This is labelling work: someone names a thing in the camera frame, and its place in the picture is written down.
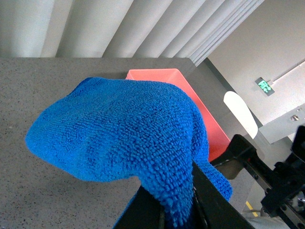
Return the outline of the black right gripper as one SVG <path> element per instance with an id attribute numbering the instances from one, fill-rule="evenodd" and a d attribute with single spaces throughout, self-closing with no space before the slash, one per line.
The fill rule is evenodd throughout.
<path id="1" fill-rule="evenodd" d="M 291 229 L 305 227 L 305 127 L 299 126 L 284 162 L 274 169 L 258 156 L 256 148 L 243 136 L 234 135 L 222 155 L 212 165 L 227 179 L 234 179 L 242 169 L 265 192 L 261 204 L 271 217 L 280 217 Z"/>

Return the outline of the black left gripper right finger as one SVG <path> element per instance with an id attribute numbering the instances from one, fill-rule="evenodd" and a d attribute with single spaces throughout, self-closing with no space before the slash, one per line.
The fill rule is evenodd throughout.
<path id="1" fill-rule="evenodd" d="M 253 226 L 223 198 L 193 162 L 193 220 L 195 229 L 252 229 Z"/>

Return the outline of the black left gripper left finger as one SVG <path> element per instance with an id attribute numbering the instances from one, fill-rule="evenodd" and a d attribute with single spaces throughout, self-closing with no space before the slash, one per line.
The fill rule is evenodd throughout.
<path id="1" fill-rule="evenodd" d="M 164 207 L 146 189 L 139 187 L 117 222 L 116 229 L 165 229 Z"/>

